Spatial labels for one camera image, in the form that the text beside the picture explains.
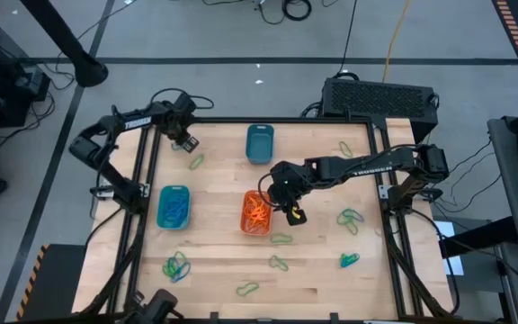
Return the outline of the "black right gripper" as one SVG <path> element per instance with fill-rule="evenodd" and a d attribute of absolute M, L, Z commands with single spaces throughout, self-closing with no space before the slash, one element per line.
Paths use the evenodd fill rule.
<path fill-rule="evenodd" d="M 287 161 L 277 163 L 270 171 L 272 184 L 267 193 L 276 211 L 285 214 L 290 226 L 304 224 L 308 218 L 299 200 L 315 188 L 317 170 L 313 163 L 299 166 Z"/>

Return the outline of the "orange plastic basket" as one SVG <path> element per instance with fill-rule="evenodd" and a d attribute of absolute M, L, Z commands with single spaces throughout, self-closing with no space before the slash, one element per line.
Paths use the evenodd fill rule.
<path fill-rule="evenodd" d="M 261 198 L 262 200 L 264 200 L 266 203 L 268 203 L 270 205 L 270 201 L 269 201 L 269 199 L 268 199 L 268 197 L 267 197 L 267 195 L 265 193 L 258 192 L 258 191 L 248 191 L 248 192 L 246 192 L 245 195 L 244 195 L 244 199 L 243 199 L 243 206 L 242 206 L 242 212 L 241 212 L 241 218 L 240 218 L 240 229 L 245 234 L 248 234 L 248 235 L 251 235 L 251 236 L 266 236 L 266 235 L 268 235 L 270 233 L 271 228 L 272 228 L 272 206 L 270 205 L 270 213 L 271 213 L 271 226 L 270 226 L 270 230 L 268 232 L 260 232 L 260 231 L 258 231 L 256 229 L 256 227 L 249 229 L 246 226 L 246 213 L 244 212 L 245 196 L 247 194 L 255 194 L 259 198 Z"/>

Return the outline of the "dark teal plastic basket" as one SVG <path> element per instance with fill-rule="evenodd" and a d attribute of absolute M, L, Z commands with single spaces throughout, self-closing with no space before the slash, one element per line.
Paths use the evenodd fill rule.
<path fill-rule="evenodd" d="M 251 124 L 246 134 L 246 157 L 252 165 L 267 165 L 273 155 L 274 128 L 269 124 Z"/>

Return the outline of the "black computer case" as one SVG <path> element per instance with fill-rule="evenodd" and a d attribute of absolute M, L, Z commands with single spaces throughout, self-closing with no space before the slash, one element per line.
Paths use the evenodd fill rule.
<path fill-rule="evenodd" d="M 328 78 L 322 91 L 322 117 L 366 117 L 380 126 L 386 119 L 408 119 L 416 142 L 438 124 L 439 96 L 431 87 Z"/>

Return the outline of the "black pole stand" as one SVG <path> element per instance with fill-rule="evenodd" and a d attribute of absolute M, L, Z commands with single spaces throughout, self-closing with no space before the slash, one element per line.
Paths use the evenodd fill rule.
<path fill-rule="evenodd" d="M 20 2 L 71 61 L 75 69 L 76 82 L 80 86 L 98 86 L 107 78 L 107 67 L 84 50 L 49 0 L 20 0 Z"/>

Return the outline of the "black bulky object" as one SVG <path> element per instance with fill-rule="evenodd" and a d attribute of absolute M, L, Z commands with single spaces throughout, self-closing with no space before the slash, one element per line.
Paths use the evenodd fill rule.
<path fill-rule="evenodd" d="M 159 289 L 148 303 L 143 303 L 145 296 L 136 291 L 131 299 L 125 303 L 125 310 L 129 313 L 123 324 L 168 324 L 167 317 L 173 315 L 177 320 L 184 319 L 177 311 L 178 299 L 165 289 Z"/>

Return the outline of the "black metal table frame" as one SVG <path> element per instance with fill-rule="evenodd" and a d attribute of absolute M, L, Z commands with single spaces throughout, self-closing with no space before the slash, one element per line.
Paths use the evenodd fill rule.
<path fill-rule="evenodd" d="M 195 117 L 194 123 L 249 123 L 249 124 L 273 124 L 273 123 L 284 123 L 284 124 L 293 124 L 293 123 L 299 123 L 299 124 L 362 124 L 366 126 L 367 128 L 367 136 L 369 141 L 369 147 L 370 152 L 372 155 L 379 153 L 377 151 L 376 146 L 376 140 L 374 135 L 374 130 L 371 126 L 371 120 L 369 118 L 355 118 L 354 121 L 343 121 L 340 118 L 330 118 L 330 119 L 301 119 L 301 118 L 268 118 L 268 117 L 254 117 L 254 118 L 245 118 L 245 117 L 205 117 L 205 118 L 198 118 Z M 154 177 L 155 172 L 155 163 L 157 161 L 157 154 L 158 154 L 158 143 L 160 140 L 162 134 L 160 134 L 156 130 L 155 140 L 154 140 L 154 147 L 150 159 L 150 165 L 148 167 L 148 175 L 147 180 L 152 181 Z M 390 147 L 388 143 L 383 143 L 384 150 L 390 149 L 393 147 Z M 388 172 L 390 175 L 394 177 L 395 171 Z M 83 314 L 81 316 L 99 316 L 97 315 L 103 305 L 107 302 L 108 299 L 110 299 L 111 295 L 113 294 L 113 291 L 115 288 L 119 287 L 120 280 L 123 277 L 125 271 L 129 267 L 129 265 L 132 265 L 131 267 L 131 274 L 129 275 L 132 277 L 132 284 L 136 281 L 136 272 L 135 270 L 138 267 L 138 259 L 141 254 L 141 250 L 143 247 L 143 238 L 145 234 L 145 227 L 146 227 L 146 221 L 147 221 L 147 212 L 148 212 L 148 203 L 149 203 L 149 195 L 150 195 L 150 189 L 147 189 L 147 196 L 144 196 L 143 191 L 143 207 L 144 211 L 141 213 L 138 213 L 140 216 L 140 221 L 138 225 L 138 233 L 136 234 L 136 237 L 132 241 L 132 244 L 130 248 L 127 250 L 127 253 L 124 256 L 120 256 L 120 259 L 116 260 L 116 266 L 114 268 L 113 274 L 109 277 L 109 280 L 106 282 L 105 286 L 101 289 L 101 291 L 94 297 L 94 299 L 91 301 L 91 303 L 81 310 L 79 313 Z M 389 227 L 388 224 L 388 212 L 383 209 L 384 204 L 380 199 L 381 203 L 381 219 L 383 221 L 384 227 Z M 451 315 L 448 311 L 446 311 L 438 301 L 434 299 L 434 297 L 427 291 L 426 286 L 422 283 L 422 281 L 419 279 L 419 277 L 416 275 L 414 268 L 409 264 L 410 259 L 407 260 L 403 252 L 396 246 L 395 240 L 393 239 L 393 234 L 386 233 L 385 234 L 385 240 L 387 245 L 387 250 L 389 257 L 392 258 L 394 263 L 397 263 L 398 266 L 401 267 L 401 269 L 404 271 L 405 275 L 408 278 L 408 281 L 410 282 L 411 286 L 415 287 L 417 298 L 422 299 L 424 304 L 427 306 L 428 310 L 433 314 L 435 319 L 445 319 L 445 320 L 453 320 L 453 315 Z"/>

